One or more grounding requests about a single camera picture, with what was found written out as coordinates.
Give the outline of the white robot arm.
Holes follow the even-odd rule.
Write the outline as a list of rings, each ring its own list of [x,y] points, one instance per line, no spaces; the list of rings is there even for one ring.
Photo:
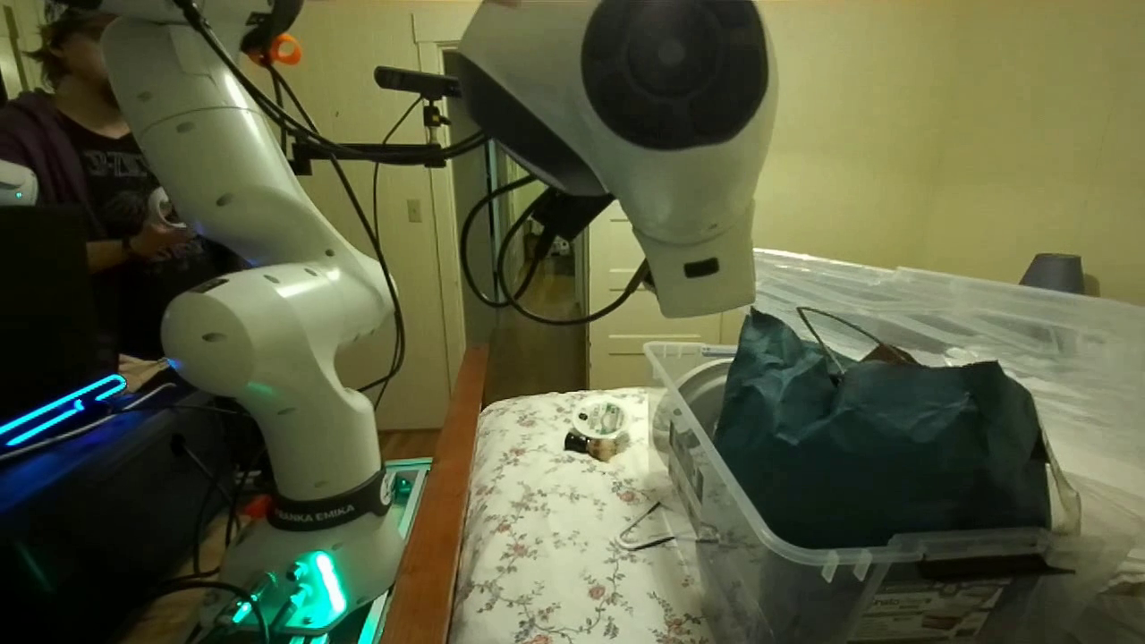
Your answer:
[[[341,526],[374,507],[368,398],[332,358],[392,296],[284,164],[231,56],[283,0],[95,0],[114,96],[189,227],[243,257],[182,290],[164,355],[259,425],[274,523]],[[478,0],[453,51],[473,124],[564,197],[622,207],[657,313],[751,302],[751,219],[775,73],[758,0]]]

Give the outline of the robot base plate green light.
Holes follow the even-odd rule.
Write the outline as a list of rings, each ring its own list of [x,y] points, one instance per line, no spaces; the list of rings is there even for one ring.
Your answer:
[[[380,517],[319,529],[246,529],[221,557],[189,644],[373,644],[409,551],[429,457],[392,457]]]

